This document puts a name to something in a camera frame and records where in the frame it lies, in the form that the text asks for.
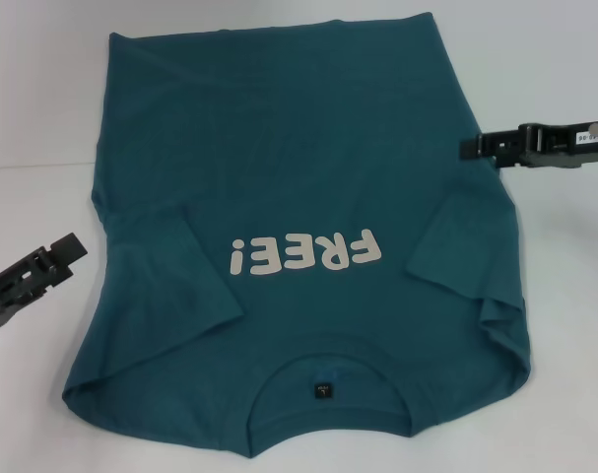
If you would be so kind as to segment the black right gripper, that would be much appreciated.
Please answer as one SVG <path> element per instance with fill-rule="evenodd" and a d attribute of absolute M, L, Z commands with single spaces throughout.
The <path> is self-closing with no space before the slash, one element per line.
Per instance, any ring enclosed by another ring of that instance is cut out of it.
<path fill-rule="evenodd" d="M 479 133 L 460 142 L 460 158 L 495 158 L 497 169 L 577 169 L 598 163 L 598 122 L 527 123 L 519 125 L 515 135 L 501 141 L 497 148 L 497 132 Z"/>

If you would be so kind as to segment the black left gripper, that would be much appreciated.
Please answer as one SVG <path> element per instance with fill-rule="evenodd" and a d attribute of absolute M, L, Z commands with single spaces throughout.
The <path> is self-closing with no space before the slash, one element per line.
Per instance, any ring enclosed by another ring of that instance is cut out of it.
<path fill-rule="evenodd" d="M 0 273 L 0 328 L 19 310 L 40 299 L 48 287 L 71 276 L 69 265 L 88 254 L 74 233 L 41 247 Z"/>

